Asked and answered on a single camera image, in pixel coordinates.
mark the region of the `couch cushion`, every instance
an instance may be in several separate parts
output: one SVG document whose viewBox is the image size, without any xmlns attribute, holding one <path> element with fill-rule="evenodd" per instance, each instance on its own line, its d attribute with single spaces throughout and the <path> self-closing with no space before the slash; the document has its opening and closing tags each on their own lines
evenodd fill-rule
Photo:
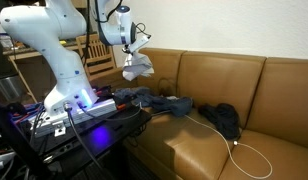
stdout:
<svg viewBox="0 0 308 180">
<path fill-rule="evenodd" d="M 308 60 L 266 60 L 247 129 L 308 147 Z"/>
<path fill-rule="evenodd" d="M 272 164 L 273 173 L 268 179 L 308 179 L 308 149 L 288 141 L 254 131 L 244 130 L 240 143 L 261 152 Z M 236 164 L 254 176 L 266 176 L 268 163 L 256 152 L 238 145 L 232 151 Z M 251 179 L 241 172 L 229 159 L 220 179 Z"/>
<path fill-rule="evenodd" d="M 195 109 L 189 116 L 213 126 Z M 217 179 L 228 158 L 226 145 L 218 134 L 187 117 L 176 118 L 171 114 L 153 117 L 138 137 L 138 143 L 138 149 L 155 157 L 182 179 Z"/>
<path fill-rule="evenodd" d="M 196 107 L 228 103 L 235 107 L 241 126 L 250 106 L 265 57 L 206 52 L 183 54 L 178 78 L 178 96 L 194 99 Z"/>
<path fill-rule="evenodd" d="M 149 87 L 156 95 L 175 96 L 179 63 L 183 50 L 144 48 L 139 51 L 149 57 L 154 74 L 137 78 L 138 86 Z"/>
</svg>

